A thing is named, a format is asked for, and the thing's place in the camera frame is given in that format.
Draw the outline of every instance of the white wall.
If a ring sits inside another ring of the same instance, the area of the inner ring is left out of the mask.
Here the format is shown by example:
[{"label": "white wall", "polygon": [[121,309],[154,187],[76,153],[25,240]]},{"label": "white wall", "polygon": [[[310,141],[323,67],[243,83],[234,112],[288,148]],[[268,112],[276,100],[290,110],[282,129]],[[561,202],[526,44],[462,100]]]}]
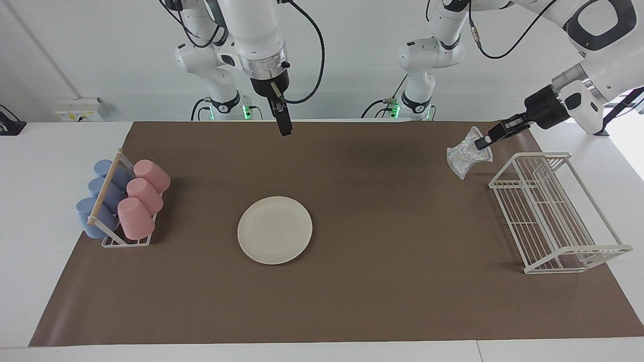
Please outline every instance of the white wall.
[{"label": "white wall", "polygon": [[[206,94],[198,78],[176,66],[174,48],[186,42],[185,35],[157,0],[0,0],[0,102],[27,120],[51,120],[45,109],[52,108],[54,98],[72,93],[5,1],[79,93],[106,102],[110,120],[186,119],[195,100]],[[391,95],[404,75],[396,61],[398,47],[428,36],[425,0],[298,3],[324,33],[327,71],[312,100],[290,107],[294,118],[358,117],[367,104]],[[281,5],[279,13],[293,64],[287,95],[294,99],[315,83],[317,37],[289,5]],[[533,17],[518,6],[475,13],[489,53],[510,47]],[[526,96],[580,60],[566,35],[546,20],[500,61],[483,58],[467,28],[462,42],[466,60],[435,72],[437,119],[493,120],[522,111]],[[248,78],[233,72],[241,91],[253,94]],[[255,95],[253,100],[269,113],[263,99]]]}]

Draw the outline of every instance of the brown tabletop covering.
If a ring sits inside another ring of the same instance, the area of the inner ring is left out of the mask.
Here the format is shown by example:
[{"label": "brown tabletop covering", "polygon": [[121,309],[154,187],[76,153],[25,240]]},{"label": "brown tabletop covering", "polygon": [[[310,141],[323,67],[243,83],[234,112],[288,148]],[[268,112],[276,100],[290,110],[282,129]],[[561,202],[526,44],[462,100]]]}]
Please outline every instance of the brown tabletop covering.
[{"label": "brown tabletop covering", "polygon": [[[153,244],[104,249],[82,235],[30,345],[644,335],[606,265],[522,272],[487,183],[539,147],[523,133],[460,181],[445,151],[471,126],[296,123],[281,137],[273,123],[134,123],[126,156],[173,178]],[[274,195],[309,210],[313,237],[268,266],[236,232]]]}]

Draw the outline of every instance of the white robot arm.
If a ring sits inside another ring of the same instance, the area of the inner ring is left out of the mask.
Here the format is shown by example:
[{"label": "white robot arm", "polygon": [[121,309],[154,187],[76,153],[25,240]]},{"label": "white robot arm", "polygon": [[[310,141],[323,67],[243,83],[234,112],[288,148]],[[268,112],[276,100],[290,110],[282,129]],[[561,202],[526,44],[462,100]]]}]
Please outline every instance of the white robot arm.
[{"label": "white robot arm", "polygon": [[[399,52],[401,65],[411,78],[408,89],[400,96],[401,115],[416,119],[423,118],[435,84],[428,72],[455,65],[462,59],[458,39],[469,7],[471,11],[481,11],[512,4],[506,0],[432,3],[432,38],[409,42]],[[584,60],[528,97],[524,102],[525,113],[502,120],[477,141],[477,147],[483,149],[516,135],[532,123],[547,129],[570,117],[588,133],[601,130],[603,105],[644,84],[644,69],[637,61],[644,55],[641,42],[644,26],[638,22],[638,14],[644,14],[644,3],[632,0],[513,0],[513,3],[542,14],[566,31]],[[481,47],[478,32],[471,25]]]},{"label": "white robot arm", "polygon": [[[181,45],[176,50],[177,62],[189,73],[201,77],[211,94],[213,110],[229,117],[238,117],[248,109],[247,101],[239,108],[244,96],[237,90],[234,79],[220,67],[229,65],[244,71],[258,95],[266,97],[283,136],[292,130],[287,104],[309,100],[320,85],[324,72],[324,39],[313,19],[293,0],[164,0],[166,7],[185,14],[184,25],[195,36],[207,39],[219,27],[231,35],[228,42],[213,43],[208,47]],[[289,87],[290,67],[284,36],[279,29],[277,6],[290,3],[315,28],[321,45],[320,74],[313,91],[300,100],[287,100],[284,92]]]},{"label": "white robot arm", "polygon": [[234,38],[219,53],[220,60],[243,70],[258,95],[266,97],[283,136],[292,130],[283,94],[289,87],[286,45],[278,19],[276,0],[209,0],[218,2]]},{"label": "white robot arm", "polygon": [[181,0],[171,3],[173,4],[180,4],[175,5],[179,6],[175,7],[175,10],[180,9],[181,19],[187,29],[186,36],[193,35],[196,38],[193,41],[196,43],[209,43],[205,47],[181,44],[175,50],[175,59],[181,68],[205,82],[210,95],[210,109],[215,119],[236,120],[252,117],[247,108],[251,104],[250,97],[245,97],[237,90],[229,71],[220,68],[225,65],[217,57],[221,45],[216,41],[209,41],[211,37],[219,37],[220,41],[225,41],[225,28],[214,22],[212,12],[204,0]]}]

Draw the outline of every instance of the power outlet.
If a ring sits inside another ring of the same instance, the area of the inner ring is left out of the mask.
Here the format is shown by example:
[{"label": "power outlet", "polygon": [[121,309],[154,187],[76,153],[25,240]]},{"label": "power outlet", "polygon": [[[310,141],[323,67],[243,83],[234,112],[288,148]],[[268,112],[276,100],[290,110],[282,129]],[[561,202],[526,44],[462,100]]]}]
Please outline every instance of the power outlet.
[{"label": "power outlet", "polygon": [[98,98],[59,99],[55,114],[61,122],[103,122],[105,107]]}]

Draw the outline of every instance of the black mount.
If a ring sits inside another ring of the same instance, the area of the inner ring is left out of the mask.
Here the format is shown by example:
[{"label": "black mount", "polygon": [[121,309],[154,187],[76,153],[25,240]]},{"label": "black mount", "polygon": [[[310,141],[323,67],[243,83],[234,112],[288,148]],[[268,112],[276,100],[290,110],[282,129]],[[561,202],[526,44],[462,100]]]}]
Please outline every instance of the black mount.
[{"label": "black mount", "polygon": [[4,113],[0,112],[0,136],[18,136],[27,122],[21,120],[10,120]]}]

